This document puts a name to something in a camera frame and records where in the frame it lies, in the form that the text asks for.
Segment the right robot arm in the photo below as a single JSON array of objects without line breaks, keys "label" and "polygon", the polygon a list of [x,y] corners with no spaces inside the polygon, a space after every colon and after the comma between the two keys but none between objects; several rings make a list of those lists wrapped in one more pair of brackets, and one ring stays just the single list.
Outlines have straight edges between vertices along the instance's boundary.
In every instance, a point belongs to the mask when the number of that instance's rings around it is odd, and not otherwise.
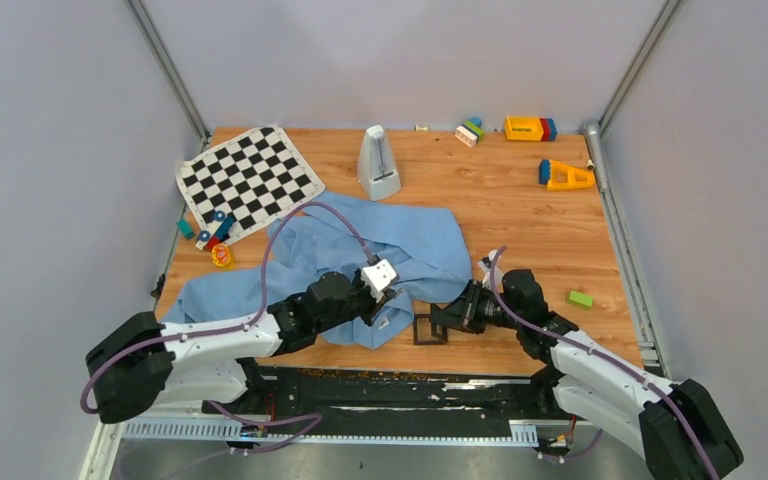
[{"label": "right robot arm", "polygon": [[552,310],[528,269],[506,272],[498,290],[471,281],[430,320],[464,333],[488,326],[515,332],[544,363],[532,378],[531,403],[544,417],[562,411],[621,441],[655,479],[723,479],[744,454],[709,391],[699,382],[651,374],[610,352]]}]

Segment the light blue shirt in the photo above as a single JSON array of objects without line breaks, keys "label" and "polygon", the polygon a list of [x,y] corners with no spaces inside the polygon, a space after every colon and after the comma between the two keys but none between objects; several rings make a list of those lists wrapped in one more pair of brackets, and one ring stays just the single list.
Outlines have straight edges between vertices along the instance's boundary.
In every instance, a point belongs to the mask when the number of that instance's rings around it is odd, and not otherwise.
[{"label": "light blue shirt", "polygon": [[353,276],[371,251],[395,268],[400,295],[381,309],[373,326],[355,319],[323,337],[332,344],[378,349],[412,323],[414,302],[449,303],[471,280],[472,262],[450,210],[370,202],[332,192],[317,199],[319,206],[307,208],[304,215],[269,227],[275,239],[272,260],[263,263],[264,250],[255,247],[252,267],[188,281],[163,321],[202,323],[253,314],[263,285],[274,303],[302,292],[324,273]]}]

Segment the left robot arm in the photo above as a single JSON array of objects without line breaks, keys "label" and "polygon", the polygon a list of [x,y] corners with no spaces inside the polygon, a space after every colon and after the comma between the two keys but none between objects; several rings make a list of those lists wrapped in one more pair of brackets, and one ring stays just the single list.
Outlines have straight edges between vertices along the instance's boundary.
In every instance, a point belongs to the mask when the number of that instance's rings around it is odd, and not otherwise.
[{"label": "left robot arm", "polygon": [[267,389],[244,360],[295,353],[357,318],[372,324],[396,297],[398,278],[385,263],[361,268],[353,278],[329,272],[262,314],[210,323],[161,323],[151,311],[137,313],[87,353],[90,382],[81,399],[93,397],[95,404],[82,407],[104,424],[190,401],[256,412]]}]

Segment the black square frame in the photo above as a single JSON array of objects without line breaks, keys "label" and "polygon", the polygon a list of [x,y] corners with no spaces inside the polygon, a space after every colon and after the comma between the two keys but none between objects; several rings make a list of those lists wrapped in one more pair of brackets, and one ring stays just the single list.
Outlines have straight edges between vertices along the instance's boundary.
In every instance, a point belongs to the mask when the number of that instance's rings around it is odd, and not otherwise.
[{"label": "black square frame", "polygon": [[425,313],[413,317],[413,344],[415,346],[437,346],[448,343],[448,329],[432,321],[432,315],[441,310],[437,304],[430,304]]}]

